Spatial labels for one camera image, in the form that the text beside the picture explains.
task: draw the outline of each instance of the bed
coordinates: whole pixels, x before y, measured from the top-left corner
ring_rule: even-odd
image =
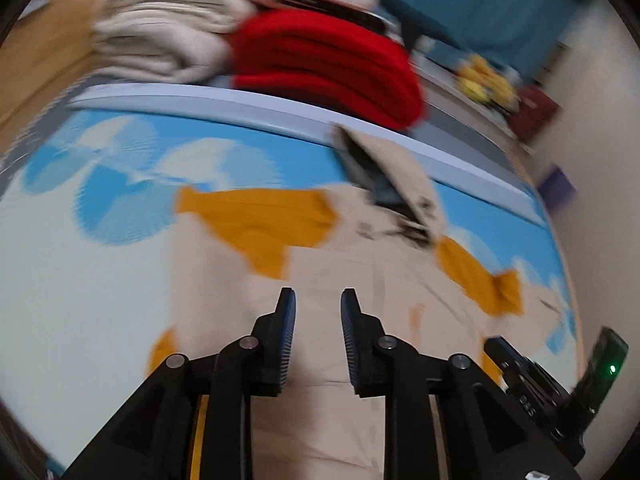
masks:
[[[33,460],[46,476],[60,475],[144,380],[172,322],[177,189],[343,182],[326,137],[334,122],[414,152],[447,234],[489,271],[514,267],[556,291],[561,321],[528,357],[575,384],[582,349],[545,212],[504,153],[464,124],[435,108],[411,139],[270,96],[94,75],[33,121],[0,170],[0,353],[10,356],[0,365],[0,424],[20,433],[18,451],[39,450]]]

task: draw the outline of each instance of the wooden floor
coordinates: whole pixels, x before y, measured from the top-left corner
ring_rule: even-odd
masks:
[[[0,47],[0,153],[37,113],[94,66],[96,0],[53,0],[16,23]]]

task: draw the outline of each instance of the purple object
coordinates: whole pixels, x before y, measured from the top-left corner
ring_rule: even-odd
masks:
[[[569,201],[575,194],[575,187],[562,170],[555,166],[538,186],[538,193],[546,209],[552,212]]]

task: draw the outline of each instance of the red folded blanket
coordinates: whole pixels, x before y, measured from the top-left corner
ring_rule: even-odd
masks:
[[[393,130],[423,115],[404,50],[353,23],[275,10],[249,20],[232,47],[234,88],[328,106]]]

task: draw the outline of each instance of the yellow toy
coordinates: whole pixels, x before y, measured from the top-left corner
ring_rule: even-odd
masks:
[[[460,77],[457,86],[458,90],[476,103],[487,104],[491,101],[484,87],[471,79]]]
[[[513,110],[518,100],[511,83],[478,54],[472,54],[458,69],[457,87],[477,103],[494,102],[505,110]]]

